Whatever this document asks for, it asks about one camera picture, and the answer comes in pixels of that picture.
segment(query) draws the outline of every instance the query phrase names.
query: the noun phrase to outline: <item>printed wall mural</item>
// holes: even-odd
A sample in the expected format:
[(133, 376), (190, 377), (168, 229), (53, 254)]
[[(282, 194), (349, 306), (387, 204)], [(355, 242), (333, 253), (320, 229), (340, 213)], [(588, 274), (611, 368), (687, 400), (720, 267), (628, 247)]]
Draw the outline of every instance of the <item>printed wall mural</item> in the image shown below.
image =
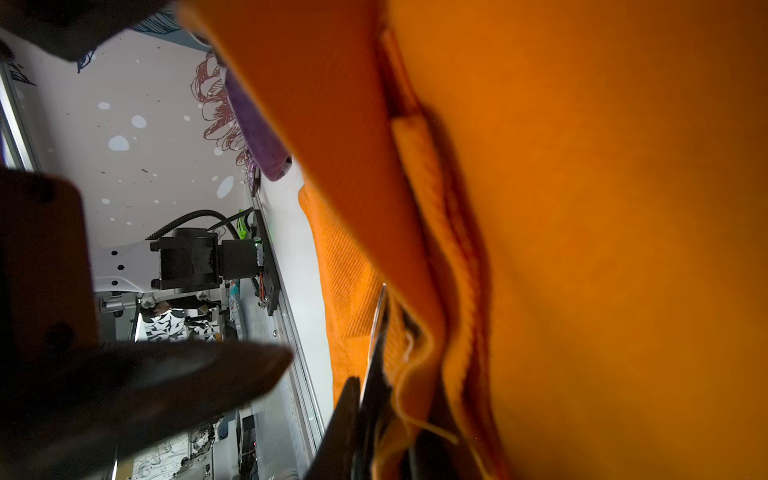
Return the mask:
[(131, 27), (131, 30), (139, 33), (154, 33), (157, 35), (168, 35), (181, 30), (181, 25), (176, 21), (174, 8), (170, 6), (163, 7), (158, 13), (150, 15), (148, 18), (138, 22)]
[[(144, 330), (147, 332), (148, 342), (180, 342), (192, 337), (202, 337), (214, 332), (216, 324), (213, 325), (195, 325), (184, 324), (184, 312), (182, 310), (169, 310), (165, 315), (156, 318), (154, 321), (145, 319), (147, 326)], [(212, 342), (214, 336), (208, 336), (206, 341)]]
[(245, 145), (243, 131), (235, 119), (227, 91), (224, 90), (221, 67), (212, 51), (208, 51), (205, 61), (197, 66), (195, 73), (190, 85), (192, 95), (200, 102), (197, 107), (201, 109), (203, 119), (213, 122), (203, 132), (203, 138), (216, 141), (216, 155), (221, 155), (227, 150), (238, 152), (236, 164), (247, 169), (248, 184), (253, 189), (256, 162)]
[(6, 62), (8, 64), (8, 70), (11, 72), (11, 79), (20, 81), (21, 83), (26, 83), (29, 85), (34, 85), (32, 81), (27, 78), (27, 75), (22, 72), (22, 69), (24, 69), (24, 65), (20, 63), (14, 63), (12, 61)]
[(161, 442), (134, 456), (133, 480), (166, 480), (181, 468), (181, 459), (189, 455), (186, 433)]

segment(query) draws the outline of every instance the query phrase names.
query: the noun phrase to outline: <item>floral wall print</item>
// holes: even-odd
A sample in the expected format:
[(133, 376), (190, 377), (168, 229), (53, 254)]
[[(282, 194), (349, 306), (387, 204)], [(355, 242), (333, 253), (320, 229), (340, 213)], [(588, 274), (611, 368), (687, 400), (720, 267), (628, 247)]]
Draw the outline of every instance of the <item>floral wall print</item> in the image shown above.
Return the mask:
[(83, 58), (78, 60), (78, 73), (80, 73), (83, 68), (87, 67), (88, 64), (91, 63), (91, 60), (93, 59), (95, 52), (96, 50), (91, 50), (87, 54), (83, 55)]
[[(183, 313), (177, 313), (181, 316), (176, 316), (173, 313), (174, 311), (170, 310), (162, 317), (146, 325), (145, 331), (148, 342), (180, 342), (188, 339), (189, 333), (193, 333), (193, 336), (202, 336), (214, 331), (210, 326), (207, 328), (195, 326), (187, 329), (184, 326)], [(213, 339), (213, 336), (210, 336), (206, 340), (213, 341)]]
[(27, 78), (27, 75), (25, 75), (24, 72), (22, 72), (23, 68), (24, 67), (21, 64), (15, 64), (12, 61), (9, 61), (8, 70), (11, 72), (11, 79), (20, 81), (21, 83), (36, 85), (32, 83), (32, 81), (29, 80), (29, 78)]
[(200, 102), (198, 106), (202, 109), (203, 118), (213, 122), (203, 132), (203, 138), (216, 142), (218, 155), (227, 150), (238, 152), (237, 164), (244, 165), (249, 156), (245, 138), (235, 120), (230, 100), (224, 90), (219, 62), (212, 51), (209, 51), (205, 61), (197, 66), (196, 73), (190, 85), (192, 95)]
[(176, 22), (173, 7), (163, 7), (158, 13), (152, 14), (141, 22), (131, 27), (131, 30), (140, 33), (154, 33), (167, 35), (181, 30), (181, 25)]

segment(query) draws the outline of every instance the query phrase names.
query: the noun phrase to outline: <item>white dot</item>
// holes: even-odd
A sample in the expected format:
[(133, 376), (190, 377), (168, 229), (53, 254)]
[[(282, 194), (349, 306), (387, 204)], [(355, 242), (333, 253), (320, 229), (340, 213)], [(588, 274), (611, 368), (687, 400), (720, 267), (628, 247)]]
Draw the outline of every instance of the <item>white dot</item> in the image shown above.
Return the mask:
[(219, 185), (219, 190), (216, 192), (216, 196), (219, 198), (224, 198), (227, 196), (227, 194), (232, 191), (232, 184), (234, 184), (235, 177), (230, 175), (229, 177), (225, 178), (221, 181), (221, 185)]
[(128, 144), (127, 138), (122, 135), (109, 139), (109, 149), (112, 151), (126, 151), (129, 148), (131, 148), (131, 146)]
[(147, 120), (144, 119), (141, 115), (134, 115), (134, 117), (131, 119), (131, 123), (136, 128), (144, 128), (147, 126)]

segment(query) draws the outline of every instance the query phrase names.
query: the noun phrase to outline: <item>black cable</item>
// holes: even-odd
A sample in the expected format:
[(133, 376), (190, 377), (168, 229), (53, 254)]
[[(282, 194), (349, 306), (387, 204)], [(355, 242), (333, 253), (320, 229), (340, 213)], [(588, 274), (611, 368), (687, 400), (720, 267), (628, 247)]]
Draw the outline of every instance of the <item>black cable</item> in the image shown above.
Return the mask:
[[(165, 227), (162, 227), (155, 233), (151, 234), (145, 240), (157, 240), (158, 238), (162, 237), (166, 233), (171, 232), (174, 228), (179, 227), (180, 225), (183, 225), (184, 223), (199, 217), (214, 217), (214, 218), (217, 218), (218, 220), (227, 219), (224, 215), (220, 214), (215, 210), (195, 210), (194, 212), (190, 212), (186, 215), (178, 217), (176, 220), (170, 222)], [(230, 233), (232, 234), (232, 238), (234, 238), (235, 240), (240, 239), (240, 235), (237, 234), (237, 230), (235, 230), (235, 227), (233, 227), (231, 223), (225, 223), (224, 226), (230, 231)]]
[(253, 207), (249, 208), (248, 210), (243, 210), (242, 212), (238, 212), (234, 214), (232, 217), (225, 218), (221, 222), (217, 223), (216, 225), (213, 225), (211, 228), (208, 229), (210, 232), (211, 230), (216, 230), (218, 227), (222, 227), (223, 225), (234, 222), (235, 220), (239, 219), (240, 217), (245, 217), (249, 213), (253, 211)]

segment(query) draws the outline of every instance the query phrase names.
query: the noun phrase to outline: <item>white surface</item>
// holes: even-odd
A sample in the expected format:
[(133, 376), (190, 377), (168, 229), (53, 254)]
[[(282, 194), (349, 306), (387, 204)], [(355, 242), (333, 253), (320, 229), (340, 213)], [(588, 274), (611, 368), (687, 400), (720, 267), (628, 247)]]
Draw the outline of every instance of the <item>white surface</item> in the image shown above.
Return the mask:
[(230, 480), (237, 475), (237, 420), (230, 421), (230, 434), (214, 443), (214, 480)]
[(327, 426), (333, 414), (333, 373), (317, 252), (310, 223), (299, 206), (303, 185), (301, 168), (294, 160), (285, 177), (277, 182), (262, 177), (260, 199), (320, 414)]
[(160, 278), (160, 252), (150, 250), (149, 240), (107, 248), (91, 248), (93, 291), (151, 292), (152, 279)]
[[(217, 142), (204, 138), (214, 123), (190, 89), (204, 52), (123, 31), (78, 73), (75, 63), (3, 31), (0, 37), (36, 83), (14, 82), (26, 127), (43, 171), (80, 190), (90, 248), (143, 240), (192, 210), (237, 212), (226, 188), (209, 182), (239, 178), (242, 167), (237, 151), (215, 154)], [(213, 223), (202, 218), (185, 227)]]

